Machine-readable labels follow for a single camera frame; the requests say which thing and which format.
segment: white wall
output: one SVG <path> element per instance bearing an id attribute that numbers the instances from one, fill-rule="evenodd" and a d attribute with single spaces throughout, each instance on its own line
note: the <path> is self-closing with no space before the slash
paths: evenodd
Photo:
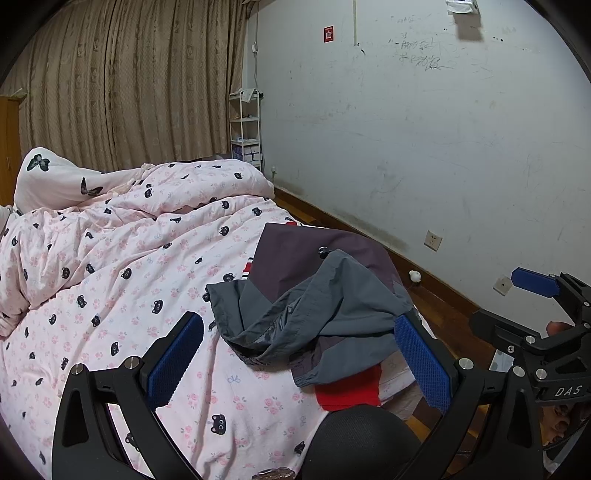
<path id="1" fill-rule="evenodd" d="M 354 46 L 351 0 L 261 2 L 267 175 L 275 166 L 277 186 L 544 330 L 563 317 L 552 301 L 492 285 L 517 266 L 591 283 L 589 80 L 524 0 L 481 0 L 481 26 L 456 25 L 443 0 L 357 4 Z"/>

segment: blue gripper pad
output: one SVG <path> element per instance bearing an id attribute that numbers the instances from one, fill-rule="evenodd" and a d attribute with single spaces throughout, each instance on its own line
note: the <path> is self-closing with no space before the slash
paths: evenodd
<path id="1" fill-rule="evenodd" d="M 513 270 L 511 281 L 516 287 L 537 293 L 549 299 L 560 293 L 560 287 L 555 279 L 538 272 L 526 270 L 525 268 L 516 268 Z"/>
<path id="2" fill-rule="evenodd" d="M 145 398 L 152 411 L 168 404 L 202 341 L 202 318 L 187 312 L 166 337 L 156 340 L 146 352 L 145 367 L 150 371 Z"/>
<path id="3" fill-rule="evenodd" d="M 445 414 L 452 402 L 451 379 L 406 315 L 394 322 L 396 343 L 430 407 Z"/>

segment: pink flower print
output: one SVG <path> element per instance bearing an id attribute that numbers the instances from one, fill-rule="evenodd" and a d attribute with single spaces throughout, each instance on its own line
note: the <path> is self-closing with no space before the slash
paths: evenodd
<path id="1" fill-rule="evenodd" d="M 191 393 L 190 395 L 187 395 L 187 404 L 194 410 L 197 406 L 198 399 L 199 396 L 196 393 Z"/>
<path id="2" fill-rule="evenodd" d="M 184 437 L 186 440 L 188 440 L 189 437 L 191 436 L 191 431 L 193 431 L 193 428 L 191 427 L 191 425 L 187 425 L 186 427 L 181 429 L 181 433 L 184 434 Z"/>
<path id="3" fill-rule="evenodd" d="M 207 274 L 210 277 L 213 277 L 215 275 L 217 275 L 217 273 L 220 271 L 219 267 L 217 265 L 212 265 L 211 267 L 209 267 L 207 269 Z"/>
<path id="4" fill-rule="evenodd" d="M 292 438 L 296 434 L 295 427 L 289 427 L 287 430 L 283 430 L 283 436 L 287 438 Z"/>
<path id="5" fill-rule="evenodd" d="M 213 395 L 214 393 L 216 393 L 215 390 L 212 390 L 212 393 L 210 395 L 206 395 L 205 396 L 205 402 L 208 404 L 215 404 L 217 403 L 217 397 L 215 395 Z"/>
<path id="6" fill-rule="evenodd" d="M 277 415 L 280 410 L 283 410 L 283 405 L 281 405 L 281 402 L 277 400 L 277 397 L 266 398 L 265 410 L 267 410 L 271 415 Z"/>
<path id="7" fill-rule="evenodd" d="M 280 463 L 283 461 L 283 457 L 285 453 L 280 452 L 279 450 L 275 450 L 275 452 L 269 453 L 269 461 L 273 463 Z"/>
<path id="8" fill-rule="evenodd" d="M 246 407 L 244 406 L 244 404 L 246 403 L 246 398 L 245 397 L 234 397 L 234 405 L 236 405 L 236 409 L 237 410 L 244 410 Z"/>

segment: screw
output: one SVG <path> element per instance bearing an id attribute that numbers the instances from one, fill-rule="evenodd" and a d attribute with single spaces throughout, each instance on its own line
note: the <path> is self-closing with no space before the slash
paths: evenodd
<path id="1" fill-rule="evenodd" d="M 125 365 L 125 368 L 133 370 L 135 367 L 139 365 L 139 358 L 137 358 L 136 356 L 127 357 L 123 364 Z"/>
<path id="2" fill-rule="evenodd" d="M 519 365 L 513 367 L 513 373 L 515 375 L 517 375 L 518 377 L 524 377 L 525 376 L 525 370 L 523 370 Z"/>
<path id="3" fill-rule="evenodd" d="M 464 370 L 472 370 L 472 368 L 474 368 L 474 362 L 469 358 L 460 358 L 457 363 Z"/>
<path id="4" fill-rule="evenodd" d="M 84 370 L 84 364 L 76 364 L 72 368 L 70 368 L 70 373 L 72 375 L 78 375 L 78 374 L 81 374 L 83 370 Z"/>

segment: red fabric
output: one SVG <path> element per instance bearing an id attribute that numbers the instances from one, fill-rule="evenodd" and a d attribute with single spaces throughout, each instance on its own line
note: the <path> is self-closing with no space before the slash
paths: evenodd
<path id="1" fill-rule="evenodd" d="M 379 407 L 381 365 L 328 385 L 316 385 L 316 400 L 327 411 L 344 410 L 355 405 Z"/>

